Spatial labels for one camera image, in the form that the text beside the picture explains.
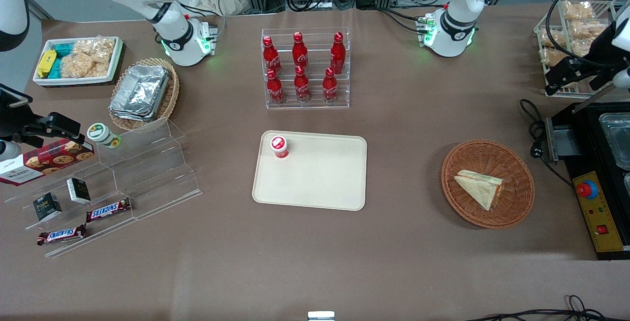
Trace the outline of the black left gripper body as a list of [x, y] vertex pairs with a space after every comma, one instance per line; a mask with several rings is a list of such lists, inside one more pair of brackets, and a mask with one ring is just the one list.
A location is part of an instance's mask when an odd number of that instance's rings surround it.
[[545, 66], [545, 96], [593, 96], [599, 90], [594, 90], [591, 81], [594, 76], [585, 77], [580, 72], [581, 64], [564, 58], [555, 66]]

